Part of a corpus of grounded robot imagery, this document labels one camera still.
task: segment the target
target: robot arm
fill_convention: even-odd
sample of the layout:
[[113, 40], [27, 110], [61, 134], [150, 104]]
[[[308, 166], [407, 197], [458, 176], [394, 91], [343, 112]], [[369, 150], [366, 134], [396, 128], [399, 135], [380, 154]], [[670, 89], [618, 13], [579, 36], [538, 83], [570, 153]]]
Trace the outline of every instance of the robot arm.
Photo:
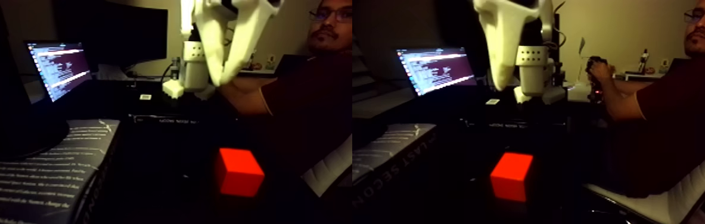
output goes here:
[[[252, 55], [266, 22], [276, 16], [284, 0], [181, 0], [182, 70], [177, 80], [163, 84], [171, 98], [193, 92], [210, 98]], [[229, 51], [224, 46], [227, 23], [236, 21]], [[192, 37], [194, 25], [198, 37]]]
[[552, 40], [554, 16], [551, 0], [537, 0], [538, 7], [530, 9], [510, 0], [475, 0], [475, 11], [480, 14], [480, 25], [486, 35], [492, 79], [497, 91], [503, 91], [513, 82], [514, 66], [520, 66], [520, 86], [515, 89], [517, 102], [532, 97], [544, 97], [555, 61], [548, 56], [548, 47], [520, 46], [525, 23], [541, 20], [541, 39]]

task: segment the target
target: chair backrest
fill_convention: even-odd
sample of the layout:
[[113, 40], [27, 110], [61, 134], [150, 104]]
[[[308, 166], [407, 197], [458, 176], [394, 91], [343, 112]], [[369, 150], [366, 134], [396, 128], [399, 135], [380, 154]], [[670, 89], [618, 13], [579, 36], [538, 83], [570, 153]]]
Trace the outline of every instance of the chair backrest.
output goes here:
[[669, 217], [680, 223], [705, 201], [705, 160], [668, 191]]

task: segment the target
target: white chair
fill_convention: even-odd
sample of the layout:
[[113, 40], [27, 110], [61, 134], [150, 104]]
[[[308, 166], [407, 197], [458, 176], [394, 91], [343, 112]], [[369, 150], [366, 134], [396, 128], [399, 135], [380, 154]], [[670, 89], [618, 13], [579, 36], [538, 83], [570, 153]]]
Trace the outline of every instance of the white chair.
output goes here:
[[628, 198], [592, 184], [585, 187], [648, 221], [681, 223], [688, 220], [705, 201], [705, 160], [669, 191], [647, 198]]

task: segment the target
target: book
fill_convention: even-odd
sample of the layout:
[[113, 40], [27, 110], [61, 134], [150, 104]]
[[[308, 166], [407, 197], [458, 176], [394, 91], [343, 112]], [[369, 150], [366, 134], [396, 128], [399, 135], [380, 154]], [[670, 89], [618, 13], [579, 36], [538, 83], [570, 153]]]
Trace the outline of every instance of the book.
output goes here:
[[0, 161], [0, 223], [89, 223], [119, 121], [68, 121], [60, 144], [20, 161]]
[[352, 172], [339, 186], [350, 188], [352, 207], [359, 209], [373, 201], [411, 166], [419, 163], [436, 143], [434, 124], [389, 125], [382, 137], [352, 151]]

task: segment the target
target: dark red shirt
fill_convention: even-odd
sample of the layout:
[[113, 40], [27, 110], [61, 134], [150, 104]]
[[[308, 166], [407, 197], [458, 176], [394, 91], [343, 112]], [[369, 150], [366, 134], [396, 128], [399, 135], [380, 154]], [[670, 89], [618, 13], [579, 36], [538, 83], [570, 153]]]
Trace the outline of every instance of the dark red shirt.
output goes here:
[[644, 120], [611, 128], [604, 168], [632, 197], [668, 191], [705, 159], [705, 58], [636, 92]]
[[262, 87], [271, 117], [252, 122], [262, 146], [301, 175], [352, 133], [352, 57], [313, 58]]

